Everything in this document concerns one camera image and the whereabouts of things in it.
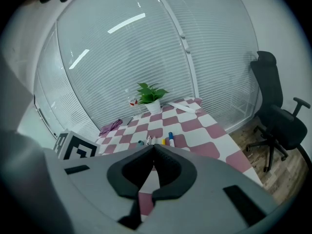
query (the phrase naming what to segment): ceiling light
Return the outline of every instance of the ceiling light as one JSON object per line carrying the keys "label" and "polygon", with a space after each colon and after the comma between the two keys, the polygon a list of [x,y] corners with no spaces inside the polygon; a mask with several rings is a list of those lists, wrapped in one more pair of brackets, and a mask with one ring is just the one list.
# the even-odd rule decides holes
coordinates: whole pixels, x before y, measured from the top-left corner
{"label": "ceiling light", "polygon": [[111,29],[108,31],[108,33],[111,34],[111,33],[115,32],[117,29],[120,29],[120,28],[122,28],[123,26],[126,26],[127,24],[132,23],[132,22],[134,22],[134,21],[136,21],[136,20],[139,20],[139,19],[141,19],[141,18],[144,18],[144,17],[145,17],[145,13],[142,13],[142,14],[137,15],[137,16],[135,16],[135,17],[129,18],[128,20],[123,21],[122,23],[116,25],[114,28],[111,28]]}
{"label": "ceiling light", "polygon": [[81,54],[80,56],[78,56],[78,58],[74,61],[74,63],[69,67],[69,69],[73,69],[77,64],[78,62],[80,62],[80,60],[89,52],[88,49],[85,49]]}

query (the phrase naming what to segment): green leaves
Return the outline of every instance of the green leaves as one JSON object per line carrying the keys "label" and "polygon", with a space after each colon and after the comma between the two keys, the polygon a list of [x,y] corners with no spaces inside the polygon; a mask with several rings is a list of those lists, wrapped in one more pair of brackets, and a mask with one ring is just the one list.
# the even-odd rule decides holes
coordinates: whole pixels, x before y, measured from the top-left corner
{"label": "green leaves", "polygon": [[154,95],[141,95],[141,98],[139,100],[139,104],[148,104],[155,101],[154,100]]}
{"label": "green leaves", "polygon": [[151,86],[148,86],[146,83],[138,83],[141,89],[138,90],[141,98],[139,99],[140,104],[148,104],[154,102],[160,98],[162,98],[168,91],[164,89],[153,88],[153,86],[157,85],[155,83]]}
{"label": "green leaves", "polygon": [[158,89],[155,93],[155,95],[157,95],[159,98],[162,98],[165,94],[167,94],[169,92],[167,92],[166,90],[164,89]]}
{"label": "green leaves", "polygon": [[141,88],[148,88],[146,83],[138,83]]}
{"label": "green leaves", "polygon": [[144,95],[150,95],[152,93],[151,89],[149,89],[149,88],[139,89],[138,92],[140,92],[141,94],[144,94]]}

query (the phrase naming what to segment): chair armrest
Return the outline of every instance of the chair armrest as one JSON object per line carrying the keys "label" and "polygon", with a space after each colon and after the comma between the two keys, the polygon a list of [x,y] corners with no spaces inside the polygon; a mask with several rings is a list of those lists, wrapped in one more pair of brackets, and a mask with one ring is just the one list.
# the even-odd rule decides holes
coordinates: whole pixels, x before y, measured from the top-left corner
{"label": "chair armrest", "polygon": [[295,108],[295,110],[294,110],[294,112],[293,112],[293,114],[292,114],[294,117],[297,116],[297,114],[299,113],[300,108],[301,108],[302,106],[305,106],[306,108],[311,108],[311,105],[308,104],[306,101],[304,101],[304,100],[302,100],[302,99],[299,99],[299,98],[297,98],[297,97],[294,97],[293,100],[294,100],[294,101],[297,101],[297,103],[298,103],[297,106],[296,106],[296,108]]}
{"label": "chair armrest", "polygon": [[267,134],[269,134],[272,131],[277,122],[281,120],[286,120],[289,123],[291,123],[294,120],[294,117],[291,114],[287,113],[285,110],[279,108],[276,105],[271,105],[270,110],[271,112],[273,112],[273,117],[266,129]]}

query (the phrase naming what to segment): chair backrest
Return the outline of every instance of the chair backrest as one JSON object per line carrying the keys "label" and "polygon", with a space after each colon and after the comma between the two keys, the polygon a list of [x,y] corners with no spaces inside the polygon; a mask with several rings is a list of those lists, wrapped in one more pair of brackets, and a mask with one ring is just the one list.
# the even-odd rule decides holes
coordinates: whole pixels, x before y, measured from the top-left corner
{"label": "chair backrest", "polygon": [[275,56],[266,51],[257,51],[259,58],[250,63],[253,73],[258,81],[262,105],[259,113],[265,112],[271,105],[281,107],[283,104],[282,87],[279,80]]}

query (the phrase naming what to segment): checkered tabletop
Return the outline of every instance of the checkered tabletop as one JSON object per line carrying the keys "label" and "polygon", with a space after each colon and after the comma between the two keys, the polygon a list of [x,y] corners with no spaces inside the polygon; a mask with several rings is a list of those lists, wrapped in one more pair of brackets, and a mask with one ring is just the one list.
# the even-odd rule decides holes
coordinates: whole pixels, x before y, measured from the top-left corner
{"label": "checkered tabletop", "polygon": [[[169,145],[169,132],[174,135],[175,147],[222,160],[242,172],[262,186],[255,170],[234,140],[225,130],[201,107],[201,99],[188,97],[175,101],[196,110],[187,113],[173,106],[164,106],[157,115],[145,113],[134,117],[128,126],[120,126],[114,131],[105,133],[98,140],[100,150],[97,155],[108,155],[132,149],[139,140],[146,144],[147,137],[156,137],[156,143],[166,139]],[[157,171],[153,169],[139,192],[139,203],[142,220],[153,209],[152,192],[159,188]]]}

